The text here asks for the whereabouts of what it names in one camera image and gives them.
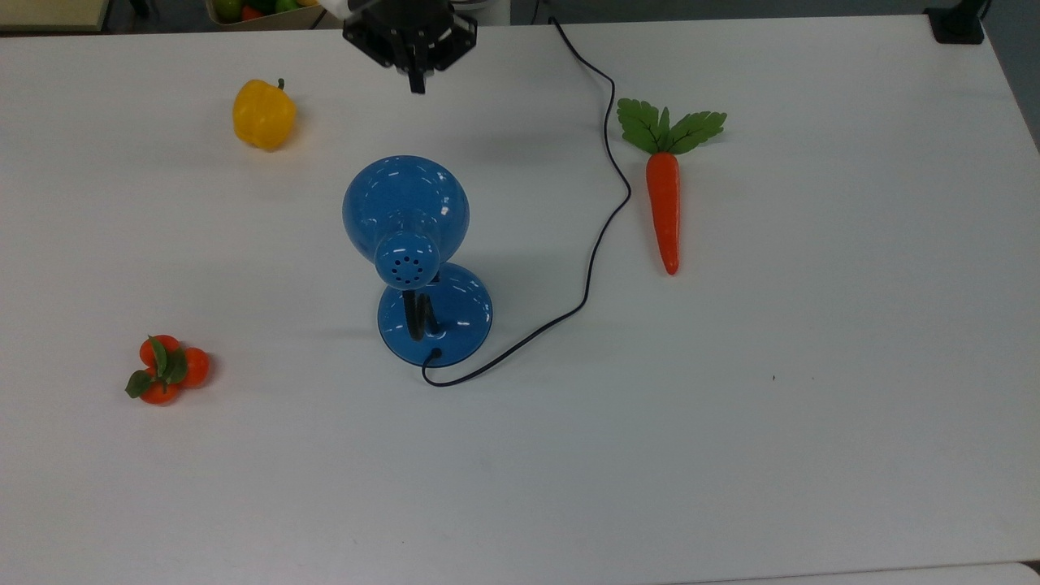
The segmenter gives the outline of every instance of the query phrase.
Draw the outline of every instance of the floor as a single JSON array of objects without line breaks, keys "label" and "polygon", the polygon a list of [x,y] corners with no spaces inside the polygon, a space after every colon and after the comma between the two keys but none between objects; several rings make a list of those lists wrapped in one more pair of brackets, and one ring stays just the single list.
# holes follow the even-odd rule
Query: floor
[{"label": "floor", "polygon": [[[204,0],[145,0],[148,18],[134,15],[129,0],[111,0],[105,32],[216,32]],[[512,2],[512,24],[527,25],[535,15],[545,23],[553,15],[563,23],[650,20],[825,17],[853,15],[919,15],[929,6],[948,7],[951,0],[500,0]],[[1004,67],[1025,124],[1040,148],[1040,2],[994,0],[986,31]],[[322,23],[322,28],[334,26]]]}]

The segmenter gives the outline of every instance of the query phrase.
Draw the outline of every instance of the orange carrot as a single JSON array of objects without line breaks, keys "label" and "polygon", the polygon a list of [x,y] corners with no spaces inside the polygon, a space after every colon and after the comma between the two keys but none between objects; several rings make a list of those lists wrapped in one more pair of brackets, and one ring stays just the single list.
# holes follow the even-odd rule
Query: orange carrot
[{"label": "orange carrot", "polygon": [[657,250],[665,271],[679,271],[679,159],[671,152],[658,152],[647,161],[647,192]]},{"label": "orange carrot", "polygon": [[690,152],[697,145],[722,132],[725,113],[701,111],[688,113],[669,124],[668,108],[660,117],[647,102],[618,100],[618,120],[622,137],[650,153],[647,161],[647,192],[657,250],[670,275],[679,271],[679,161],[676,154]]}]

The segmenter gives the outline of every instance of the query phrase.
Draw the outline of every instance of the blue desk lamp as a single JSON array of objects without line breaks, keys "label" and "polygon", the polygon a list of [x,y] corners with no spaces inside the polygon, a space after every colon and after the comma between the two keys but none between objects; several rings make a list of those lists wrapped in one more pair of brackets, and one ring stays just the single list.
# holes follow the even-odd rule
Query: blue desk lamp
[{"label": "blue desk lamp", "polygon": [[469,227],[469,201],[440,164],[391,156],[358,173],[343,197],[343,226],[387,287],[378,324],[398,357],[431,367],[469,357],[491,330],[491,297],[473,273],[447,259]]}]

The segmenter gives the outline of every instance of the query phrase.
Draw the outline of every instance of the green leaf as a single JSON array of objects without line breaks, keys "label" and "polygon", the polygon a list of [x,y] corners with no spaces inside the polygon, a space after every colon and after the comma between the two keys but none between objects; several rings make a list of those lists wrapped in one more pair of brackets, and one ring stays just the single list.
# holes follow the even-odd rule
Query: green leaf
[{"label": "green leaf", "polygon": [[671,144],[665,150],[672,154],[690,152],[697,145],[722,132],[724,122],[726,115],[718,111],[687,113],[672,126],[669,136]]},{"label": "green leaf", "polygon": [[127,393],[130,395],[130,398],[140,398],[140,395],[145,393],[153,381],[148,372],[138,370],[130,375],[130,381],[127,382]]},{"label": "green leaf", "polygon": [[669,145],[671,134],[671,123],[668,121],[668,107],[660,110],[660,122],[657,123],[657,151],[664,151]]},{"label": "green leaf", "polygon": [[650,154],[659,151],[657,108],[647,102],[622,98],[618,100],[618,122],[622,138]]},{"label": "green leaf", "polygon": [[155,376],[162,378],[166,372],[166,348],[151,335],[148,336],[148,340],[152,344],[152,352],[155,354]]},{"label": "green leaf", "polygon": [[188,360],[184,357],[184,350],[177,348],[170,354],[170,361],[166,367],[166,375],[163,379],[167,384],[180,384],[184,377],[188,375]]}]

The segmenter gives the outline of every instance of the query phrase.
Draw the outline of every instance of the white table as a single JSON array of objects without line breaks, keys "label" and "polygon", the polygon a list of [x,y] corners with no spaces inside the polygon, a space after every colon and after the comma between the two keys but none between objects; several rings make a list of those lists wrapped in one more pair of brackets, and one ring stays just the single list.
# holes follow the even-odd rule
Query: white table
[{"label": "white table", "polygon": [[[645,155],[586,311],[425,386],[340,221],[384,155],[470,195],[495,324],[576,303],[623,192],[604,85],[489,28],[424,97],[335,31],[0,40],[0,582],[643,584],[1040,558],[1040,157],[924,17],[571,26],[619,95],[722,109],[664,276]],[[283,150],[231,102],[284,77]],[[967,137],[970,145],[956,144]],[[137,345],[210,386],[129,400]]]}]

